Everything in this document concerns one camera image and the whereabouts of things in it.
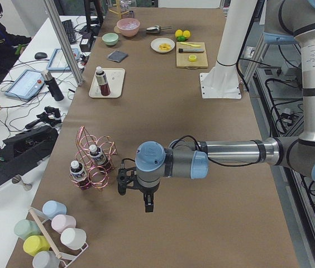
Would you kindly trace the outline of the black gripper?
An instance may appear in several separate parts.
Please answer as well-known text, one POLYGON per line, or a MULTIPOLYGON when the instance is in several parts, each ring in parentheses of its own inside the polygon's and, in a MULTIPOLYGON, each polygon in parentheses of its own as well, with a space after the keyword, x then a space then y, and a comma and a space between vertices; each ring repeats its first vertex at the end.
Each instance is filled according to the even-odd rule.
POLYGON ((144 195, 145 212, 154 211, 154 193, 158 190, 158 185, 152 187, 145 187, 140 183, 137 183, 138 190, 144 195))

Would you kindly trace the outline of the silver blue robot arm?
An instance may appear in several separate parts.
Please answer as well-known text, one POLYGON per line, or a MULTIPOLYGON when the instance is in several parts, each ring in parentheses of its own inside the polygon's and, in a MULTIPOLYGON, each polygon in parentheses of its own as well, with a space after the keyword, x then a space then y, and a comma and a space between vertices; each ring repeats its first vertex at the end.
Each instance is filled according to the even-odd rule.
POLYGON ((134 186, 143 193, 147 212, 153 211, 162 177, 201 179, 207 176, 209 162, 231 167, 266 162, 315 181, 315 1, 267 1, 264 41, 301 46, 303 132, 264 141, 185 142, 180 138, 167 148, 155 141, 144 142, 135 157, 134 186))

